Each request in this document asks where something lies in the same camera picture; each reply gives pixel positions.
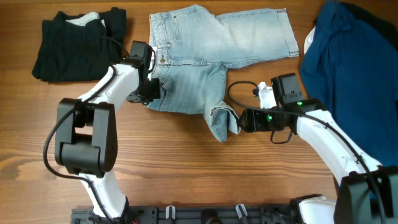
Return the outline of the light blue denim shorts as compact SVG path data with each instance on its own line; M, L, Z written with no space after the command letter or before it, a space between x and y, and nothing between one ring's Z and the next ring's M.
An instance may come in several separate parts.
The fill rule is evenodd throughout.
M237 114L224 102L228 70L299 55L286 9L216 16L195 4L158 12L150 15L149 44L160 98L148 107L201 114L219 142L240 132Z

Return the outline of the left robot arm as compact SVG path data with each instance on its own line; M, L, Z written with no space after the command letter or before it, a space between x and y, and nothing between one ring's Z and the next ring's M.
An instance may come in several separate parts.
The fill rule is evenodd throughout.
M86 223L137 223L127 197L121 192L113 167L118 154L116 113L124 101L147 106L160 98L160 81L151 78L155 48L134 41L131 51L87 93L58 104L57 123L46 139L46 168L58 177L48 161L48 148L55 139L55 161L67 170L66 179L79 180L93 209Z

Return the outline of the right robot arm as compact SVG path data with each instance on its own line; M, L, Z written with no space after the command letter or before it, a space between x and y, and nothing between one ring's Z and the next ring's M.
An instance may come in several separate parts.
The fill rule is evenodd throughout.
M247 133L289 128L317 152L339 188L336 200L313 194L266 209L266 223L397 223L397 166L367 155L318 99L305 99L294 73L255 84L252 92L260 106L245 106L238 125Z

